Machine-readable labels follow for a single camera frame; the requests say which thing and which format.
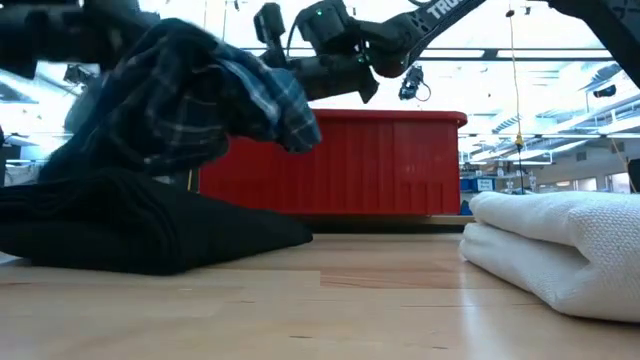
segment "blue plaid shirt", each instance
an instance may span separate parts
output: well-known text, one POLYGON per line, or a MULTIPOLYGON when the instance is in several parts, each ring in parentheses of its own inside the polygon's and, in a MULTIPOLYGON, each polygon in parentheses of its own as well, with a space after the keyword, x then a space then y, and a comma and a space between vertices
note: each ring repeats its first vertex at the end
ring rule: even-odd
POLYGON ((52 154, 41 180, 102 167, 170 175, 226 154, 229 135, 277 142, 291 152, 321 141, 304 90, 288 70, 167 19, 109 74, 87 120, 52 154))

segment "wooden table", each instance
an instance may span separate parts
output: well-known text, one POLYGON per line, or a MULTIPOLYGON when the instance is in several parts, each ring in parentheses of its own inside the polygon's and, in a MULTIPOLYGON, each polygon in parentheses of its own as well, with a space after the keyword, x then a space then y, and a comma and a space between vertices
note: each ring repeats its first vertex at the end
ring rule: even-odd
POLYGON ((323 236, 170 278, 5 264, 0 359, 638 358, 637 327, 558 315, 457 243, 323 236))

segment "ceiling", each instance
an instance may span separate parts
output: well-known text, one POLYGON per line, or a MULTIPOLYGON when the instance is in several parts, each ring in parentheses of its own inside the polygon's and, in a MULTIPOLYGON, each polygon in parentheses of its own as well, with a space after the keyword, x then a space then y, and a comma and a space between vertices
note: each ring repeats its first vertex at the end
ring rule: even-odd
MULTIPOLYGON (((315 2, 271 1, 281 5, 287 26, 301 9, 315 2)), ((190 21, 230 44, 254 53, 260 53, 260 49, 264 48, 253 31, 253 16, 264 2, 238 0, 236 6, 233 0, 140 0, 144 10, 156 11, 165 18, 178 17, 190 21)), ((345 3, 357 18, 370 21, 384 21, 393 15, 415 9, 405 0, 345 0, 345 3)), ((310 52, 305 50, 310 49, 309 44, 303 42, 297 32, 292 48, 299 53, 310 52)), ((625 99, 638 95, 638 89, 630 84, 624 73, 617 73, 613 78, 602 77, 602 71, 611 69, 615 63, 582 21, 561 15, 549 9, 544 2, 487 0, 435 39, 423 53, 423 60, 417 64, 422 66, 425 83, 431 89, 431 97, 426 102, 399 100, 402 78, 378 78, 380 89, 369 104, 363 104, 357 94, 348 94, 315 101, 312 107, 455 110, 469 116, 469 124, 461 130, 462 133, 509 134, 516 130, 516 108, 519 104, 523 131, 542 133, 553 129, 576 131, 582 125, 592 128, 593 120, 587 118, 568 129, 558 126, 563 122, 567 124, 577 116, 614 103, 624 103, 625 99), (519 61, 516 63, 515 79, 510 61, 511 28, 505 17, 509 3, 516 10, 513 37, 519 61), (499 51, 494 52, 496 56, 493 58, 486 59, 483 55, 486 55, 487 49, 499 51), (573 58, 581 58, 581 61, 573 61, 573 58), (516 96, 515 80, 519 96, 516 96), (608 86, 612 82, 621 89, 612 98, 596 99, 583 89, 588 85, 608 86)), ((48 131, 62 131, 64 117, 73 99, 80 93, 80 89, 63 80, 65 69, 66 66, 62 64, 40 64, 39 76, 34 82, 0 72, 0 84, 4 83, 38 102, 23 105, 28 109, 30 118, 36 120, 19 121, 16 119, 24 117, 24 112, 11 113, 14 127, 36 121, 36 125, 29 125, 28 129, 23 126, 22 131, 42 129, 41 123, 47 123, 48 131)), ((418 93, 420 98, 428 95, 426 88, 418 93)), ((3 126, 8 121, 5 119, 3 116, 3 126)), ((603 119, 599 124, 607 124, 607 121, 603 119)), ((495 135, 482 137, 481 142, 479 139, 462 137, 461 150, 477 154, 499 148, 505 141, 504 136, 501 139, 495 135)))

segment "red plastic container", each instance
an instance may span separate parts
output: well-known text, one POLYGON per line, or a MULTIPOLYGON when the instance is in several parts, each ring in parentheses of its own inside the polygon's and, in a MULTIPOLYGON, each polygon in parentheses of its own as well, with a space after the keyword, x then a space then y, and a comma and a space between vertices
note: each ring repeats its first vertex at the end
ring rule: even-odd
POLYGON ((246 139, 200 171, 200 193, 296 215, 439 215, 460 210, 465 114, 316 110, 323 142, 304 155, 246 139))

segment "wall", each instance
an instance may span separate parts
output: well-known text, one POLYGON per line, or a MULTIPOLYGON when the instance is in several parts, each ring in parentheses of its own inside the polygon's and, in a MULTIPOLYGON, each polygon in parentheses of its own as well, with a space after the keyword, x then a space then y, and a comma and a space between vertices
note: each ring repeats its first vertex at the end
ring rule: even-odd
MULTIPOLYGON (((625 151, 621 154, 625 160, 640 158, 640 139, 622 141, 625 144, 625 151)), ((607 175, 626 171, 623 162, 617 154, 611 153, 609 147, 582 147, 578 151, 585 150, 587 152, 587 160, 585 161, 576 161, 576 155, 572 153, 570 156, 554 159, 555 165, 545 166, 541 170, 533 170, 538 184, 595 177, 598 189, 604 189, 607 175)))

